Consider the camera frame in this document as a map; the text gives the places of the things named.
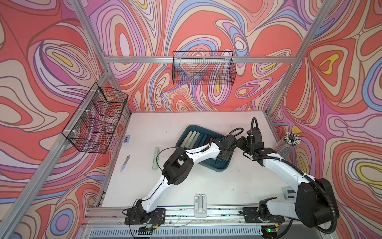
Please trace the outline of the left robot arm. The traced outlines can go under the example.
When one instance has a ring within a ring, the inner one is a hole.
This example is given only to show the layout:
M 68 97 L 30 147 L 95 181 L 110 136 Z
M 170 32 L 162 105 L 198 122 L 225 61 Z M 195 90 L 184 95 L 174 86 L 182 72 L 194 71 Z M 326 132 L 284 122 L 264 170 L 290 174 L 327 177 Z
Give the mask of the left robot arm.
M 230 157 L 236 148 L 236 141 L 237 139 L 229 134 L 223 138 L 212 138 L 208 144 L 195 149 L 177 148 L 164 163 L 157 184 L 147 196 L 138 200 L 137 208 L 144 213 L 153 212 L 171 187 L 186 180 L 195 164 L 211 158 Z

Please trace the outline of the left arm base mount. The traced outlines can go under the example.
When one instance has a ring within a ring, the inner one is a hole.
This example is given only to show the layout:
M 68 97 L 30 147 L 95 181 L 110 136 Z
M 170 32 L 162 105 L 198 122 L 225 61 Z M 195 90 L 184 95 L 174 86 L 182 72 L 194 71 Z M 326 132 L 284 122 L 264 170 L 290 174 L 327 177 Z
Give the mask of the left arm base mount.
M 162 225 L 165 223 L 166 209 L 157 208 L 150 213 L 146 213 L 143 209 L 127 208 L 122 211 L 125 216 L 124 223 L 126 225 Z

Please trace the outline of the teal plastic storage box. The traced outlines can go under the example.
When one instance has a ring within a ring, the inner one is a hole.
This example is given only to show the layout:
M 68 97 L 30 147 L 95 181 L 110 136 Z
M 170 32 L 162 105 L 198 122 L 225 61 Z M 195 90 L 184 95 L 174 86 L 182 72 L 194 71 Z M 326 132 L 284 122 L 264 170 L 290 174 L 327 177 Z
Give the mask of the teal plastic storage box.
M 194 132 L 196 132 L 196 135 L 199 133 L 199 135 L 196 139 L 194 146 L 191 147 L 191 149 L 194 149 L 194 148 L 197 148 L 197 147 L 200 147 L 200 146 L 207 144 L 211 137 L 212 138 L 223 138 L 224 137 L 223 134 L 219 134 L 219 133 L 214 132 L 212 130 L 209 130 L 209 129 L 203 128 L 201 126 L 192 124 L 192 125 L 189 125 L 185 129 L 185 131 L 183 132 L 183 134 L 181 135 L 181 137 L 177 141 L 176 147 L 184 148 L 184 146 L 182 146 L 182 143 L 186 142 L 192 136 L 192 134 Z M 229 157 L 226 157 L 226 158 L 219 157 L 216 160 L 213 158 L 206 159 L 206 160 L 200 162 L 200 165 L 202 165 L 206 168 L 209 168 L 211 170 L 214 170 L 216 172 L 223 172 L 224 170 L 226 170 L 228 168 L 232 156 L 233 156 L 233 152 L 230 154 Z

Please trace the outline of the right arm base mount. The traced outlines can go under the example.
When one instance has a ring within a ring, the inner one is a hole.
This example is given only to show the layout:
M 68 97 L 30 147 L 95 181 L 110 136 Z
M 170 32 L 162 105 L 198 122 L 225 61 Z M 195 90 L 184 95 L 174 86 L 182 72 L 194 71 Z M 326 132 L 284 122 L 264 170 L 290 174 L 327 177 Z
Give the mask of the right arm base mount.
M 258 207 L 244 207 L 239 214 L 244 217 L 246 223 L 282 224 L 285 222 L 283 216 L 273 216 Z

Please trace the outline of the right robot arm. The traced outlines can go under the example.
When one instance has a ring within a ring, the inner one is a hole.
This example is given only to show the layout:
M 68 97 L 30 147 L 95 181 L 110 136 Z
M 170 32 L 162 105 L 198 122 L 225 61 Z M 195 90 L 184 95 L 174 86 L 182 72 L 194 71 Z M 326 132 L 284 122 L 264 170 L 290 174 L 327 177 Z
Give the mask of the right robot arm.
M 278 175 L 296 196 L 294 201 L 276 197 L 260 201 L 259 218 L 282 216 L 299 220 L 306 227 L 316 228 L 324 234 L 333 233 L 340 214 L 331 183 L 304 173 L 272 148 L 264 147 L 260 137 L 259 131 L 249 130 L 246 137 L 239 139 L 237 147 L 252 161 Z

